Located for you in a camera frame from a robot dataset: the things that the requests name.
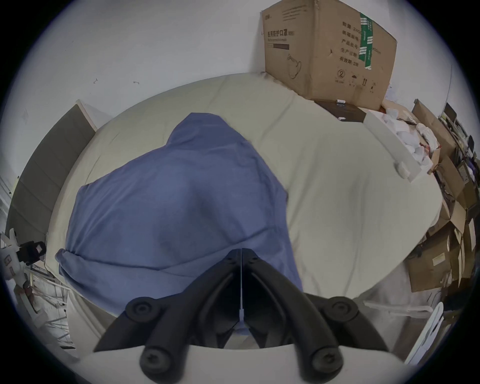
white wall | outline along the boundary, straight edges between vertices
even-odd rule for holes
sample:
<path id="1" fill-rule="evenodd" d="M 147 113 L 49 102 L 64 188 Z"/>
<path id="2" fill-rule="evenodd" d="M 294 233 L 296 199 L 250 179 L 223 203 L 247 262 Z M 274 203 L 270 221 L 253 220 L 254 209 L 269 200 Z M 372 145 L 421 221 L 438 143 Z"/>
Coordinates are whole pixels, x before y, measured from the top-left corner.
<path id="1" fill-rule="evenodd" d="M 264 69 L 260 11 L 276 0 L 77 1 L 43 34 L 15 80 L 0 124 L 0 151 L 15 175 L 77 99 L 116 116 L 173 87 Z M 345 0 L 397 40 L 392 85 L 408 108 L 434 114 L 447 100 L 450 51 L 406 2 Z M 465 129 L 479 120 L 459 71 L 449 95 Z"/>

screw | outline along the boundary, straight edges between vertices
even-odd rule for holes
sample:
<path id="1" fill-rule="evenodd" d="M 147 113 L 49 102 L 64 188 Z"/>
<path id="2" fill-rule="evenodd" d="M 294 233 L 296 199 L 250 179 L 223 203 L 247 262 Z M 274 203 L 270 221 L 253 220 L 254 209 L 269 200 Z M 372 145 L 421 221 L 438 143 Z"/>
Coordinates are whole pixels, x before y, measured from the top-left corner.
<path id="1" fill-rule="evenodd" d="M 344 302 L 335 303 L 333 309 L 341 314 L 347 314 L 350 312 L 350 306 Z"/>
<path id="2" fill-rule="evenodd" d="M 140 358 L 140 365 L 150 373 L 164 373 L 170 369 L 171 360 L 168 353 L 161 349 L 145 349 Z"/>
<path id="3" fill-rule="evenodd" d="M 152 306 L 147 302 L 141 302 L 135 305 L 133 312 L 137 315 L 147 315 L 152 311 Z"/>
<path id="4" fill-rule="evenodd" d="M 337 348 L 323 348 L 312 357 L 312 367 L 317 372 L 333 373 L 343 365 L 343 359 Z"/>

white paper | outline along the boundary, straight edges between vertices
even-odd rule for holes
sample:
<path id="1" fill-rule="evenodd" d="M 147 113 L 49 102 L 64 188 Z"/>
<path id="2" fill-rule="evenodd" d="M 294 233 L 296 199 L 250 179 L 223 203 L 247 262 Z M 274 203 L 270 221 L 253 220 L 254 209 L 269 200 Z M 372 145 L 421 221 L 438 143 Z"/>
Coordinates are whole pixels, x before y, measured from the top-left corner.
<path id="1" fill-rule="evenodd" d="M 445 253 L 441 253 L 437 257 L 434 257 L 432 259 L 432 263 L 434 267 L 440 263 L 443 263 L 444 261 L 445 261 Z"/>
<path id="2" fill-rule="evenodd" d="M 467 184 L 468 183 L 468 171 L 465 169 L 465 166 L 461 166 L 459 169 L 458 169 L 458 173 L 460 174 L 460 176 L 462 177 L 462 180 L 463 180 L 463 184 Z"/>
<path id="3" fill-rule="evenodd" d="M 475 237 L 475 224 L 473 223 L 473 219 L 470 220 L 468 223 L 468 230 L 470 232 L 470 242 L 472 243 L 472 251 L 477 245 L 477 238 Z"/>

gray panel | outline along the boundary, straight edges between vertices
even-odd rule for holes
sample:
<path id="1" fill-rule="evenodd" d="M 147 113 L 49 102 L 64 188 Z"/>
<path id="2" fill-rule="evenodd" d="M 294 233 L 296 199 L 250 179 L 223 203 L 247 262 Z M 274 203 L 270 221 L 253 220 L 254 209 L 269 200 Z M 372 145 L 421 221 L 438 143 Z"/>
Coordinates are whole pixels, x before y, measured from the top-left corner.
<path id="1" fill-rule="evenodd" d="M 94 135 L 75 105 L 38 145 L 18 181 L 8 212 L 6 231 L 14 228 L 20 243 L 45 241 L 63 183 Z"/>
<path id="2" fill-rule="evenodd" d="M 48 178 L 61 188 L 71 168 L 65 167 L 58 160 L 47 145 L 46 139 L 47 137 L 45 137 L 38 145 L 30 160 L 33 159 L 33 161 L 35 161 L 35 163 L 45 172 Z"/>
<path id="3" fill-rule="evenodd" d="M 90 142 L 94 135 L 92 127 L 84 118 L 84 115 L 78 105 L 75 105 L 69 113 L 65 114 L 62 119 L 62 129 L 65 139 L 80 154 L 86 145 Z"/>
<path id="4" fill-rule="evenodd" d="M 35 161 L 30 160 L 20 182 L 50 211 L 53 211 L 60 187 L 55 184 Z"/>
<path id="5" fill-rule="evenodd" d="M 17 234 L 17 241 L 19 244 L 26 243 L 27 241 L 45 242 L 45 233 L 42 233 L 36 228 L 34 228 L 13 207 L 10 207 L 8 211 L 6 230 L 7 234 L 8 232 L 10 232 L 10 228 L 15 229 L 15 233 Z"/>
<path id="6" fill-rule="evenodd" d="M 21 182 L 18 182 L 15 188 L 11 206 L 35 229 L 43 233 L 48 232 L 52 211 L 44 206 Z"/>
<path id="7" fill-rule="evenodd" d="M 58 123 L 55 124 L 42 141 L 46 141 L 47 146 L 55 154 L 58 161 L 70 171 L 78 159 L 79 153 L 75 153 L 70 143 L 65 139 L 61 131 L 62 128 Z"/>

printed label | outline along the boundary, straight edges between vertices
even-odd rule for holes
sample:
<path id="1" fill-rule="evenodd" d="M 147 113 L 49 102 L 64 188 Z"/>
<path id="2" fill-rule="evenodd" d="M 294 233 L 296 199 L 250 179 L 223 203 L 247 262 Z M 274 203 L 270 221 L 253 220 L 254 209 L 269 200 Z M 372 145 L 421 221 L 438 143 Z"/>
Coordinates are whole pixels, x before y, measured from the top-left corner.
<path id="1" fill-rule="evenodd" d="M 468 183 L 468 170 L 465 169 L 465 165 L 460 167 L 460 169 L 458 170 L 458 173 L 462 177 L 463 185 L 467 184 Z"/>
<path id="2" fill-rule="evenodd" d="M 371 70 L 373 50 L 373 23 L 367 16 L 365 16 L 363 13 L 360 13 L 360 25 L 361 36 L 359 59 L 365 62 L 365 69 Z"/>
<path id="3" fill-rule="evenodd" d="M 445 261 L 445 253 L 439 254 L 437 257 L 432 259 L 433 266 L 443 263 Z"/>

